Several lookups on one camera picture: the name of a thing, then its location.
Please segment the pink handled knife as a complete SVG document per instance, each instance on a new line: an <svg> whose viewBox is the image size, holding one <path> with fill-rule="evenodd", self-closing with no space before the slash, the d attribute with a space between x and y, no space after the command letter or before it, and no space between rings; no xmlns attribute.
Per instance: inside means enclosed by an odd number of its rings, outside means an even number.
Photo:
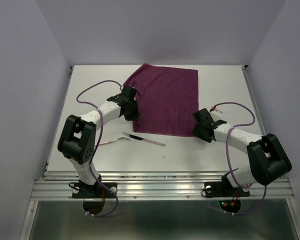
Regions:
<svg viewBox="0 0 300 240"><path fill-rule="evenodd" d="M166 146L166 144L164 144L164 143L161 143L161 142L158 142L158 141L154 141L154 140L150 140L150 139L147 139L147 138L144 138L144 137L136 136L136 135L125 133L125 132L123 132L123 134L125 136L131 138L131 139L134 139L134 140L151 143L151 144L158 145L158 146L161 146L161 147L165 147Z"/></svg>

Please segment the purple cloth napkin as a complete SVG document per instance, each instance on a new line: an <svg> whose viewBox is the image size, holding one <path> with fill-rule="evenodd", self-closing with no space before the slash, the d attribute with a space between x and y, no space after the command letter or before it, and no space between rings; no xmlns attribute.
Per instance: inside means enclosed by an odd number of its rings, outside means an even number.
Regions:
<svg viewBox="0 0 300 240"><path fill-rule="evenodd" d="M135 133L191 137L193 113L199 109L199 75L196 69L143 64L124 85L137 89L140 117Z"/></svg>

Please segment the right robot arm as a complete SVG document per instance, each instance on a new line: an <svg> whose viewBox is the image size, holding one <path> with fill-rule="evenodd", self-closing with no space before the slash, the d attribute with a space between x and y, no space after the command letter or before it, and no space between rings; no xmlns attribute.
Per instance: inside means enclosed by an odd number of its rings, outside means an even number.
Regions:
<svg viewBox="0 0 300 240"><path fill-rule="evenodd" d="M205 198L250 196L253 184L267 186L292 170L292 164L276 135L257 135L237 129L220 118L214 110L206 108L193 113L195 126L193 135L211 143L224 143L228 151L233 147L247 155L248 165L229 171L220 181L204 183L201 192Z"/></svg>

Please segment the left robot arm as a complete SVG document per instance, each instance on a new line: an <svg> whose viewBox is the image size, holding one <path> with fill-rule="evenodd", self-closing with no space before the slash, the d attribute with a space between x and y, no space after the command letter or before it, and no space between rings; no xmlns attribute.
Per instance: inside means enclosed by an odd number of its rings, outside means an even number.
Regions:
<svg viewBox="0 0 300 240"><path fill-rule="evenodd" d="M64 123L57 149L72 163L78 173L78 186L72 189L96 197L101 193L101 175L93 165L93 157L100 144L96 133L103 133L104 125L124 117L126 121L136 121L140 117L135 99L138 91L123 86L121 92L109 97L100 107L81 116L69 115Z"/></svg>

